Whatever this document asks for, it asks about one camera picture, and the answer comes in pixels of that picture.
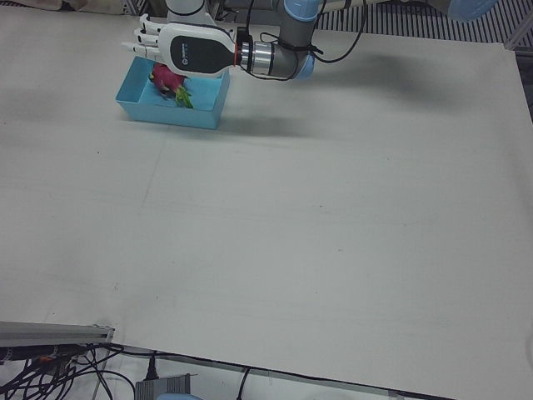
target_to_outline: black cable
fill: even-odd
[[[66,393],[68,393],[68,391],[72,387],[74,378],[79,376],[81,373],[83,374],[96,373],[97,374],[97,371],[91,371],[91,372],[86,372],[86,371],[91,368],[94,368],[95,366],[97,368],[98,364],[107,361],[109,358],[115,357],[116,355],[120,354],[121,351],[123,350],[123,347],[121,347],[120,345],[115,346],[115,347],[120,348],[118,350],[113,349],[113,348],[109,349],[107,348],[107,345],[108,343],[98,344],[98,345],[87,345],[86,347],[81,348],[79,351],[76,351],[72,354],[56,357],[53,360],[47,361],[45,363],[34,362],[32,365],[27,365],[26,363],[24,366],[24,369],[15,378],[13,378],[11,381],[9,381],[8,383],[0,387],[0,394],[4,394],[5,400],[9,400],[14,396],[14,394],[18,390],[24,390],[23,398],[25,400],[31,400],[34,398],[36,399],[38,398],[39,400],[45,400],[51,394],[53,394],[55,391],[61,388],[59,394],[57,395],[57,400],[62,400],[63,398],[65,398]],[[97,348],[107,348],[108,350],[113,351],[113,353],[109,354],[108,356],[100,360],[97,360],[96,352],[95,352],[95,349]],[[91,360],[87,360],[89,362],[89,365],[87,365],[85,368],[83,368],[79,372],[76,372],[76,368],[71,367],[68,369],[66,376],[61,376],[61,371],[62,371],[61,366],[64,362],[72,361],[73,357],[76,357],[77,355],[80,355],[82,352],[87,352],[87,351],[89,351],[94,357],[94,360],[92,362]],[[50,379],[50,382],[44,382],[44,377],[46,376],[46,373],[48,371],[52,371],[54,368],[55,368],[55,371],[54,371],[53,376]],[[37,378],[39,378],[39,384],[32,385],[32,381]],[[104,386],[104,388],[108,389],[107,382],[105,382],[105,378],[101,374],[100,374],[99,379],[100,378],[103,380],[102,385]],[[28,390],[30,388],[36,388],[38,390],[35,392],[29,393]]]
[[[248,374],[250,373],[251,368],[247,368],[242,376],[241,387],[239,388],[239,393],[237,394],[237,400],[242,400],[242,391],[244,390],[244,382],[247,381]]]
[[[324,0],[324,3],[322,4],[322,9],[326,6],[327,0]],[[322,58],[320,55],[316,54],[316,52],[312,52],[313,56],[320,62],[326,63],[326,64],[333,64],[338,63],[339,61],[344,60],[346,57],[348,57],[351,53],[351,51],[355,48],[355,46],[359,43],[359,39],[361,38],[361,35],[363,34],[363,30],[365,29],[366,21],[368,20],[368,4],[366,3],[366,0],[363,0],[363,19],[361,22],[361,26],[359,27],[359,32],[357,33],[356,40],[351,44],[350,48],[341,55],[340,57],[333,58],[331,60]]]
[[[92,360],[93,360],[93,362],[91,363],[91,367],[94,368],[94,372],[97,374],[98,381],[102,384],[102,387],[106,391],[107,396],[109,397],[109,400],[113,400],[113,395],[111,393],[111,389],[107,385],[106,379],[100,373],[100,370],[98,369],[98,364],[96,364],[96,361],[97,361],[96,350],[91,350],[91,354],[92,354]]]

